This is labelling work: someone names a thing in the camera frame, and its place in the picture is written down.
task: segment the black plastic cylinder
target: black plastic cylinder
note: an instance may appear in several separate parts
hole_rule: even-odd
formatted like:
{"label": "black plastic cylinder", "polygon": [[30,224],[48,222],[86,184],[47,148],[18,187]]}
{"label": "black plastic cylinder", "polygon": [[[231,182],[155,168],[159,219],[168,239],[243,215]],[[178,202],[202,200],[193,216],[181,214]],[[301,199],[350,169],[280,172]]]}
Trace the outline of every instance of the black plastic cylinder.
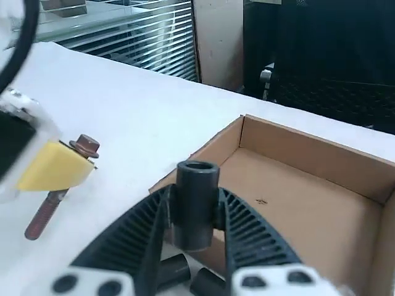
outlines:
{"label": "black plastic cylinder", "polygon": [[213,163],[178,164],[171,214],[176,247],[195,252],[211,245],[219,174],[219,167]]}
{"label": "black plastic cylinder", "polygon": [[191,271],[183,254],[162,260],[158,270],[156,292],[167,290],[191,279]]}
{"label": "black plastic cylinder", "polygon": [[189,290],[195,296],[225,296],[226,282],[207,268],[202,268],[193,279]]}

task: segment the yellow foam block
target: yellow foam block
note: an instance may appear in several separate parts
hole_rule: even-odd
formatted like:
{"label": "yellow foam block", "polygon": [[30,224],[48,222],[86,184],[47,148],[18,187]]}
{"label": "yellow foam block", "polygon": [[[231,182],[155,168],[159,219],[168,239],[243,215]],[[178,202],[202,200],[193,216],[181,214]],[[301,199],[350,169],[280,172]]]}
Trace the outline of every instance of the yellow foam block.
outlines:
{"label": "yellow foam block", "polygon": [[21,191],[55,191],[81,184],[94,164],[59,142],[48,142],[19,179]]}

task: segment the bolt thread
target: bolt thread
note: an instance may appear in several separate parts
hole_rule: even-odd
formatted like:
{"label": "bolt thread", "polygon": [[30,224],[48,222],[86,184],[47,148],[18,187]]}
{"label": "bolt thread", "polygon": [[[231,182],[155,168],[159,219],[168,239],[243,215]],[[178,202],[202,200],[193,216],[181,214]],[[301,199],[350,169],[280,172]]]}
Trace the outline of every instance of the bolt thread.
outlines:
{"label": "bolt thread", "polygon": [[51,191],[48,194],[26,228],[25,237],[27,239],[33,241],[40,237],[59,206],[64,194],[64,191]]}

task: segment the open cardboard box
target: open cardboard box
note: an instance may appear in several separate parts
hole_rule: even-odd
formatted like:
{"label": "open cardboard box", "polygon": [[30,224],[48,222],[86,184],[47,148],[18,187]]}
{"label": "open cardboard box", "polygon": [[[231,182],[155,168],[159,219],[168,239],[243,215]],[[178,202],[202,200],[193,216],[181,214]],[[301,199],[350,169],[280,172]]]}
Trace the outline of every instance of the open cardboard box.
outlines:
{"label": "open cardboard box", "polygon": [[[218,164],[220,186],[252,205],[334,285],[356,295],[393,294],[395,163],[252,116],[190,159]],[[151,192],[174,183],[175,173]],[[215,231],[212,246],[192,255],[224,274],[224,241]]]}

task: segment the bolt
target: bolt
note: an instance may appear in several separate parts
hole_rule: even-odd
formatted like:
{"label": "bolt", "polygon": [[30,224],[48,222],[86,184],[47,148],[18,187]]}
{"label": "bolt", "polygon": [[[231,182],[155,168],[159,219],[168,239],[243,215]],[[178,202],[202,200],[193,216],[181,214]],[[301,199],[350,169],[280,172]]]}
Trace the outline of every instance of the bolt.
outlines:
{"label": "bolt", "polygon": [[74,148],[79,154],[82,156],[88,158],[98,158],[99,154],[97,153],[100,144],[92,139],[91,137],[82,134],[78,140],[76,141],[70,141],[70,146]]}
{"label": "bolt", "polygon": [[[70,141],[70,146],[84,158],[99,157],[97,151],[100,144],[85,134],[82,134],[77,141]],[[69,189],[50,191],[48,193],[25,230],[25,237],[28,240],[34,241],[40,237],[67,191],[69,191]]]}
{"label": "bolt", "polygon": [[25,237],[28,240],[34,241],[40,237],[67,191],[68,189],[49,192],[25,230]]}

